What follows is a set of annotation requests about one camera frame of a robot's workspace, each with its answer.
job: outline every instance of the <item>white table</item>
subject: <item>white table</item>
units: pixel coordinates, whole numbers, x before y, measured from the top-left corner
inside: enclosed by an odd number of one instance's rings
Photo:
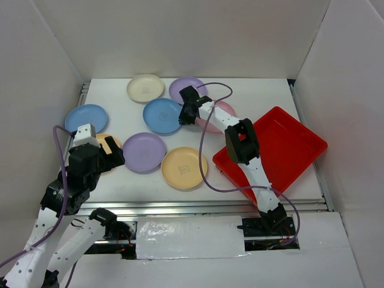
[[[97,104],[108,113],[108,125],[102,133],[111,134],[123,144],[139,132],[151,132],[142,118],[144,104],[135,103],[127,95],[130,79],[92,79],[85,104]],[[168,88],[174,79],[163,79],[163,97],[169,98]],[[239,118],[258,120],[274,106],[280,106],[298,119],[298,114],[286,79],[202,79],[203,82],[224,82],[233,88],[233,95],[226,101],[236,110]],[[218,85],[207,86],[208,95],[218,99],[228,90]],[[167,151],[181,146],[198,149],[202,129],[186,126],[171,136],[160,136]],[[203,154],[208,160],[208,181],[218,188],[233,188],[212,162],[212,157],[225,145],[222,134],[207,133]],[[296,202],[322,201],[322,193],[315,169],[310,166],[285,192]],[[241,192],[217,193],[201,184],[192,191],[181,191],[169,186],[157,169],[150,174],[138,174],[125,166],[101,176],[89,202],[166,202],[166,201],[234,201],[245,200]]]

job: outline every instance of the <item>purple cable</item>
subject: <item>purple cable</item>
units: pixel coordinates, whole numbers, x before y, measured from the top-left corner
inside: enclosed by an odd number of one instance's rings
[[[60,214],[59,214],[59,218],[58,218],[56,224],[52,227],[52,229],[47,233],[46,236],[42,237],[39,241],[37,241],[36,243],[34,243],[31,246],[33,248],[36,248],[37,246],[39,246],[41,243],[43,243],[45,240],[47,240],[55,232],[55,230],[58,228],[62,218],[64,217],[65,210],[67,209],[67,203],[68,203],[67,174],[65,172],[64,156],[63,156],[62,151],[61,151],[61,146],[60,146],[60,142],[59,142],[59,139],[58,139],[57,129],[61,129],[62,131],[64,131],[67,134],[69,134],[70,136],[72,135],[72,133],[69,132],[67,129],[64,129],[63,127],[59,126],[59,125],[54,126],[53,130],[52,130],[52,132],[53,132],[53,139],[55,140],[56,150],[58,152],[59,160],[60,160],[62,183],[63,183],[63,189],[64,189],[64,200],[63,200],[62,208],[61,208],[61,211],[60,211]],[[23,250],[21,252],[18,252],[16,255],[10,257],[9,259],[5,260],[4,262],[2,262],[0,264],[0,269],[2,267],[4,267],[6,264],[10,263],[11,261],[20,258],[21,256],[23,256],[27,252],[28,251]]]
[[[72,280],[72,276],[73,276],[74,270],[76,268],[76,264],[77,264],[77,262],[72,266],[71,274],[70,274],[70,276],[68,278],[68,281],[67,281],[67,284],[65,285],[65,288],[68,288],[70,286],[70,283],[71,283],[71,280]]]
[[[220,82],[209,82],[209,83],[206,83],[206,84],[202,84],[202,85],[196,87],[196,89],[198,89],[198,88],[200,88],[202,86],[212,85],[212,84],[217,84],[217,85],[225,86],[225,87],[227,87],[230,90],[230,92],[229,92],[229,94],[227,96],[225,96],[223,98],[220,98],[218,100],[215,100],[214,101],[215,105],[216,105],[217,102],[219,102],[221,100],[224,100],[224,99],[230,97],[233,94],[233,90],[232,90],[232,88],[230,86],[228,86],[228,85],[226,85],[224,83],[220,83]],[[241,190],[246,190],[246,189],[254,189],[254,188],[258,188],[258,189],[271,189],[273,192],[277,193],[279,196],[284,198],[289,203],[290,206],[292,206],[292,208],[295,211],[296,216],[298,218],[298,225],[297,225],[297,229],[296,229],[295,235],[292,238],[289,238],[288,240],[284,240],[282,243],[280,243],[280,245],[282,245],[282,246],[291,244],[293,241],[296,240],[296,238],[298,237],[299,231],[300,231],[300,215],[299,215],[299,211],[297,210],[295,204],[293,204],[293,202],[291,200],[289,200],[287,196],[283,195],[282,192],[279,192],[276,189],[269,188],[267,186],[258,186],[258,185],[234,188],[234,189],[229,189],[229,190],[222,190],[222,189],[217,189],[217,188],[213,187],[208,182],[208,180],[205,178],[204,171],[203,171],[203,164],[202,164],[203,142],[204,142],[204,136],[205,136],[205,133],[206,133],[206,129],[207,129],[208,124],[209,124],[209,120],[211,119],[211,117],[212,117],[212,115],[214,113],[214,110],[215,110],[215,105],[213,105],[212,110],[209,113],[208,118],[207,118],[207,120],[205,122],[205,125],[204,125],[204,128],[203,128],[202,137],[200,139],[200,145],[199,145],[199,168],[200,168],[200,174],[201,174],[201,176],[203,178],[204,183],[210,189],[212,189],[212,190],[214,190],[216,192],[221,192],[221,193],[235,192],[235,191],[241,191]]]

